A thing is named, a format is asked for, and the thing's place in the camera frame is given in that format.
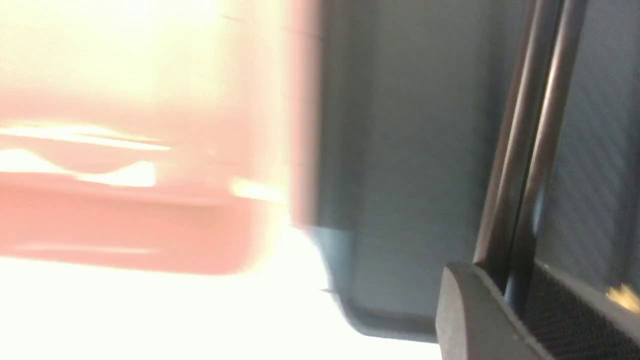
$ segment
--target carbon fiber texture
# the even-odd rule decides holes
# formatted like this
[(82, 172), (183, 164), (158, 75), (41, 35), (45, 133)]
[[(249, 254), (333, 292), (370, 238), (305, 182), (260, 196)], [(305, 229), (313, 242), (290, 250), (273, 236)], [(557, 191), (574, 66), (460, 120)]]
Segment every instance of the carbon fiber texture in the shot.
[(591, 1), (538, 257), (599, 290), (640, 286), (640, 2)]

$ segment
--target yellow spot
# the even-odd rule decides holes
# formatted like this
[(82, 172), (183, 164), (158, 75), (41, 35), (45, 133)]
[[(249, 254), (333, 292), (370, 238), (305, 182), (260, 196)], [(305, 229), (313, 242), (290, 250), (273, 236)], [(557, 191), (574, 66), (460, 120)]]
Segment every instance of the yellow spot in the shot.
[(627, 285), (620, 286), (619, 290), (609, 289), (607, 297), (625, 309), (640, 314), (640, 299)]

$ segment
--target white surface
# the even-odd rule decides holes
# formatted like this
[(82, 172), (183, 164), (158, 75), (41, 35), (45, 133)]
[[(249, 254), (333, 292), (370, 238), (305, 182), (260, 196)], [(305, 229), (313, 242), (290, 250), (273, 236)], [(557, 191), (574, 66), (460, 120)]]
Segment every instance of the white surface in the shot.
[(293, 231), (261, 266), (216, 277), (0, 258), (2, 359), (440, 359), (345, 321)]

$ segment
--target gray fabric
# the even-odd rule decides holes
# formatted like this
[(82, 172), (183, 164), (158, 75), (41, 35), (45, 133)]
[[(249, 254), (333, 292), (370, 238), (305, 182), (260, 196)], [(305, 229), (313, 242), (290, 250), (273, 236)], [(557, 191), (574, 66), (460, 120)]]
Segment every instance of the gray fabric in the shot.
[(379, 313), (434, 316), (444, 265), (473, 256), (524, 6), (378, 6), (351, 291)]

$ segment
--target metal rod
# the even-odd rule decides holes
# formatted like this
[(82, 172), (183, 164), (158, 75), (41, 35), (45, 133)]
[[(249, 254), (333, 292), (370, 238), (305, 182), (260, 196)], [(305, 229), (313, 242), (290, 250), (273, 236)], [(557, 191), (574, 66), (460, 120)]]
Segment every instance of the metal rod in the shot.
[(524, 310), (529, 291), (538, 225), (556, 157), (586, 7), (587, 0), (565, 0), (556, 31), (536, 140), (509, 256), (505, 298), (518, 314)]
[(474, 263), (504, 291), (509, 251), (535, 135), (560, 2), (530, 0), (522, 30), (483, 215)]

